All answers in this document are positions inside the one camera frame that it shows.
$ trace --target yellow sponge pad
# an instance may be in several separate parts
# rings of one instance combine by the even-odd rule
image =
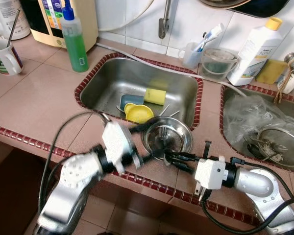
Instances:
[[[256,77],[257,82],[274,84],[288,64],[284,61],[269,59]]]
[[[164,105],[166,99],[166,91],[147,89],[144,101]]]

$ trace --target plastic bag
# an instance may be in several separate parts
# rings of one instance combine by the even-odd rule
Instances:
[[[226,139],[237,150],[242,149],[244,137],[266,126],[277,126],[294,134],[294,118],[259,95],[236,95],[229,99],[224,106],[223,126]]]

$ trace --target white hose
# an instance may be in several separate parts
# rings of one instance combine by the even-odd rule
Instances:
[[[217,82],[217,81],[214,81],[212,79],[209,79],[209,78],[205,78],[203,76],[200,76],[200,75],[197,75],[197,74],[192,74],[192,73],[188,73],[188,72],[180,72],[180,71],[176,71],[176,70],[171,70],[171,69],[167,69],[167,68],[164,68],[164,67],[161,67],[161,66],[157,66],[157,65],[153,65],[151,63],[148,63],[146,62],[145,60],[141,60],[139,58],[137,58],[136,56],[134,55],[131,55],[129,53],[126,53],[122,50],[119,50],[119,49],[115,49],[114,47],[109,47],[109,46],[106,46],[106,45],[103,45],[101,43],[96,43],[97,46],[99,47],[103,47],[103,48],[106,48],[106,49],[109,49],[109,50],[113,50],[113,51],[116,51],[116,52],[119,52],[123,55],[126,55],[128,56],[129,58],[133,59],[133,60],[136,60],[138,62],[141,62],[145,65],[148,65],[148,66],[151,66],[151,67],[154,67],[154,68],[157,68],[157,69],[160,69],[160,70],[163,70],[163,71],[167,71],[167,72],[173,72],[173,73],[176,73],[176,74],[180,74],[180,75],[185,75],[185,76],[191,76],[191,77],[196,77],[196,78],[201,78],[203,80],[207,80],[207,81],[211,81],[211,82],[215,82],[215,83],[219,83],[219,84],[222,84],[224,86],[227,86],[233,90],[235,90],[238,94],[240,94],[241,96],[244,96],[246,97],[246,94],[244,94],[243,92],[241,92],[238,88],[234,87],[233,85],[229,84],[229,83],[226,83],[226,82]]]
[[[145,8],[140,12],[138,13],[138,15],[134,16],[133,19],[131,19],[130,21],[128,22],[125,22],[117,27],[113,27],[113,28],[99,28],[98,31],[100,32],[106,32],[106,31],[113,31],[113,30],[116,30],[116,29],[119,29],[119,28],[123,28],[125,26],[127,26],[128,24],[132,23],[134,20],[136,20],[138,17],[140,17],[145,11],[147,11],[147,9],[150,7],[150,5],[153,3],[154,0],[150,0],[147,5],[145,6]]]

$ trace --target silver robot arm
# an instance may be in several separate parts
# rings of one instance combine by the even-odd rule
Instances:
[[[263,169],[248,171],[234,164],[226,163],[223,156],[213,159],[200,159],[195,174],[195,194],[201,201],[210,195],[211,190],[222,186],[236,188],[246,193],[252,200],[260,220],[265,221],[285,200],[279,192],[277,179]],[[270,235],[294,234],[294,211],[285,207],[266,227]]]
[[[126,164],[139,168],[143,159],[137,154],[129,129],[108,121],[101,145],[86,154],[67,159],[60,180],[44,205],[34,235],[71,235],[84,211],[90,188],[106,173],[124,172]]]
[[[255,210],[262,221],[285,201],[279,192],[276,178],[266,170],[248,171],[239,167],[234,188],[246,193],[253,201]],[[267,232],[271,235],[284,234],[292,230],[294,230],[294,211],[290,206],[285,207],[267,226]]]
[[[103,175],[95,152],[78,154],[62,167],[59,183],[41,211],[34,234],[72,234],[84,211],[89,188]]]

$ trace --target stainless steel sink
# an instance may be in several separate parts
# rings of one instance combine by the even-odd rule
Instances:
[[[144,103],[155,116],[170,104],[164,115],[180,111],[174,118],[192,126],[198,83],[191,76],[159,70],[126,58],[106,61],[80,95],[82,103],[90,109],[125,118],[116,106],[123,94],[144,96],[147,88],[167,91],[164,106]]]
[[[260,93],[260,92],[255,92],[255,91],[251,91],[251,90],[247,90],[247,89],[240,89],[242,92],[244,92],[246,95],[259,95],[261,96],[263,99],[268,100],[270,102],[273,102],[274,97],[271,95],[267,95],[264,93]],[[232,89],[225,89],[224,90],[224,104],[233,96],[235,96],[237,93],[235,91],[233,91]],[[278,108],[286,115],[291,116],[294,118],[294,102],[291,101],[287,101],[287,100],[281,100],[281,104],[278,105]],[[250,157],[254,157],[247,149],[247,143],[245,142],[243,147],[241,149],[238,149],[238,145],[233,145],[232,146],[234,149],[240,151],[241,153],[250,156]]]

